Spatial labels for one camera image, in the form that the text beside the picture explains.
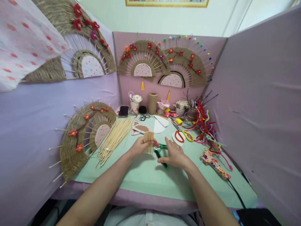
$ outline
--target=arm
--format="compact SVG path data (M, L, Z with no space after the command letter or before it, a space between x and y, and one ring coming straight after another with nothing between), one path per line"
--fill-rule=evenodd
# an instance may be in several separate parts
M101 174L63 216L57 226L94 225L115 194L133 159L143 153L147 146L154 143L158 146L156 139L145 143L143 140L143 137L139 137L125 154Z
M239 226L220 197L216 194L197 166L188 158L182 147L165 138L169 157L158 159L159 163L167 163L182 168L189 179L192 191L206 226Z

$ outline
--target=black phone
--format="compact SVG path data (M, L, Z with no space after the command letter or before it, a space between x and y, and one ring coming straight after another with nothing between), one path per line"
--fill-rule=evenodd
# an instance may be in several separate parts
M128 116L129 114L129 106L121 106L119 110L119 116Z

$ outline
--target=pruning shears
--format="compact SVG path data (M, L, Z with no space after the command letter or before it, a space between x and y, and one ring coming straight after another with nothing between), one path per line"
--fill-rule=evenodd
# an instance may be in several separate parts
M160 146L159 147L154 147L154 152L156 153L156 156L157 156L157 158L159 159L159 158L162 158L162 155L161 155L161 149L166 149L167 150L167 145L165 145L165 144L160 144ZM169 169L169 167L168 167L168 165L166 164L166 163L161 163L165 168L166 168L166 170L168 170Z

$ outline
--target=hand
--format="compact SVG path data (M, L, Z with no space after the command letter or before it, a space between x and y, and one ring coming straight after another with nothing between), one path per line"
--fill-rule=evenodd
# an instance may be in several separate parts
M159 142L154 138L153 141L146 141L144 143L144 137L138 137L133 146L128 150L128 153L132 156L132 158L136 158L140 154L144 152L144 150L153 144L155 147L159 146Z
M175 142L168 140L167 137L165 137L165 141L167 144L169 156L159 158L159 163L166 163L168 165L179 167L181 169L186 169L189 165L193 164L190 158L188 158L187 155L184 154L182 147L178 146Z

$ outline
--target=light green table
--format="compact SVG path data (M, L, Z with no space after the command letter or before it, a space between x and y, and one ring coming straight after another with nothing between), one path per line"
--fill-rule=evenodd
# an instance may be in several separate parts
M162 144L165 144L165 136L172 140L172 134L176 131L175 127L171 123L171 120L168 120L169 126L165 128L164 132L154 134L155 139ZM154 128L154 123L155 118L153 117L146 119L145 121L141 121L141 124L148 126L152 130ZM113 154L106 161L102 168L99 168L99 166L95 168L98 158L97 154L94 154L94 156L89 159L86 165L81 169L80 172L78 172L73 180L85 183L93 183L133 145L139 136L143 135L141 134L132 136L131 133L129 133L128 136L114 150ZM203 164L203 162L199 159L205 149L205 146L196 142L191 143L188 140L185 140L182 148L184 153L197 165L199 170L202 172L204 177L207 179L222 201L226 204L226 206L232 208L242 208L242 205L230 184L223 180L210 165ZM162 155L168 156L167 150L164 151L165 152L163 152ZM232 177L230 181L240 194L245 206L247 208L255 208L257 204L257 195L242 177L237 168L232 165L233 171L231 172L228 170L228 165L222 157L217 158L217 160L225 172ZM157 157L155 153L153 155L142 154L135 159L130 165L119 188L149 195L195 201L186 173L183 170L172 166L170 166L169 171L166 171L164 166L157 163Z

